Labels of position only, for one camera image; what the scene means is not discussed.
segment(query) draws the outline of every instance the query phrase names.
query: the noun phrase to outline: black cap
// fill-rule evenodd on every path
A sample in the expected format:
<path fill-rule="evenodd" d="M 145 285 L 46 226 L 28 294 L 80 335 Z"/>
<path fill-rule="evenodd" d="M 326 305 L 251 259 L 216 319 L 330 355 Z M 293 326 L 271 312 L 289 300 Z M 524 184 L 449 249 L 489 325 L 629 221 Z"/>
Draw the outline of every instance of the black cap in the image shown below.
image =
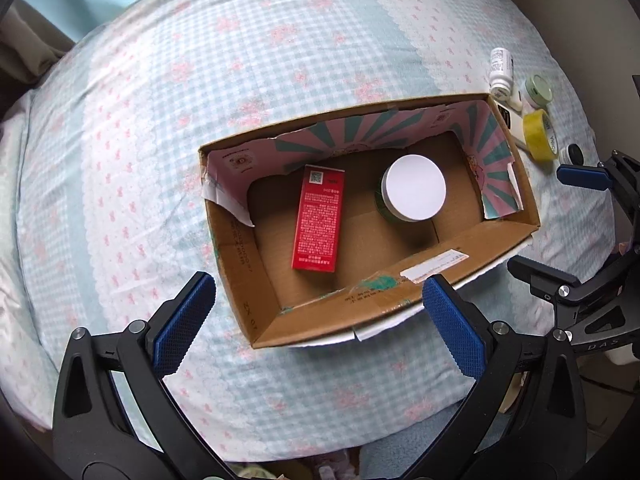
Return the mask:
<path fill-rule="evenodd" d="M 584 155 L 582 154 L 580 146 L 577 144 L 569 144 L 567 151 L 569 152 L 569 159 L 572 164 L 575 164 L 576 166 L 584 166 Z"/>

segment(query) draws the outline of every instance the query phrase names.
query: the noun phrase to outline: green lid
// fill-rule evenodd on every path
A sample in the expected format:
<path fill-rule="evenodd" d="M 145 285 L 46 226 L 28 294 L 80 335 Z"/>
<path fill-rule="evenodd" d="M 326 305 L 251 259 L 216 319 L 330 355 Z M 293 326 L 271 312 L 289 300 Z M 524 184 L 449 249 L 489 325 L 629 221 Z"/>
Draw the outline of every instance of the green lid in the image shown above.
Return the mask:
<path fill-rule="evenodd" d="M 551 86 L 549 86 L 549 83 L 547 83 L 546 79 L 540 74 L 527 77 L 524 85 L 527 93 L 538 106 L 546 107 L 554 98 Z"/>

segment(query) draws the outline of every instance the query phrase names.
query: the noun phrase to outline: bed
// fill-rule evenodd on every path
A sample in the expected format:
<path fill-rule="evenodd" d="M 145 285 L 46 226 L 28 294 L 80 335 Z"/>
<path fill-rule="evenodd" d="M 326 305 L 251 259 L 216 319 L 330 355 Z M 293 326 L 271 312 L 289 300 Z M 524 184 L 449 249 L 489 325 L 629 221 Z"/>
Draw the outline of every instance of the bed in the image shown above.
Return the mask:
<path fill-rule="evenodd" d="M 220 285 L 201 144 L 333 108 L 483 92 L 496 46 L 513 53 L 518 82 L 548 78 L 560 144 L 578 142 L 596 164 L 572 86 L 510 0 L 141 0 L 89 33 L 2 123 L 0 386 L 14 410 L 50 428 L 76 326 L 103 333 L 148 319 L 196 270 Z M 542 227 L 522 254 L 587 279 L 614 245 L 609 195 L 524 163 Z M 471 387 L 425 313 L 365 342 L 254 351 L 219 290 L 165 383 L 225 460 L 360 446 Z M 550 306 L 504 266 L 461 294 L 520 332 L 552 326 Z"/>

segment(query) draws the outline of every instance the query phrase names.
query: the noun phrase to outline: round white lid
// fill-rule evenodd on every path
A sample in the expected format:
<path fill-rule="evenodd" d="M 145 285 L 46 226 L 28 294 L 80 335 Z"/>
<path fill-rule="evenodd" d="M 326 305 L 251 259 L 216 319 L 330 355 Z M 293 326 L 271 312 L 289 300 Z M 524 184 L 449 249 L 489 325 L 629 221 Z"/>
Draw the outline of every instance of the round white lid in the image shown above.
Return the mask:
<path fill-rule="evenodd" d="M 405 155 L 389 167 L 386 195 L 401 215 L 412 221 L 434 216 L 444 204 L 447 186 L 435 163 L 421 155 Z"/>

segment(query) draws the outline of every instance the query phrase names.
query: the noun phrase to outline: roll of tape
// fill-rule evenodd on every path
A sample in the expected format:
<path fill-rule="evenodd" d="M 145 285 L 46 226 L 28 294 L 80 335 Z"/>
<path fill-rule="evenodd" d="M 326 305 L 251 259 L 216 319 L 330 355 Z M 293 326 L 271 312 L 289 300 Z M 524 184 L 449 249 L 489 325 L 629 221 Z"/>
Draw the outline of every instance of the roll of tape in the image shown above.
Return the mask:
<path fill-rule="evenodd" d="M 535 160 L 554 160 L 558 157 L 558 140 L 549 115 L 536 110 L 522 118 L 527 149 Z"/>

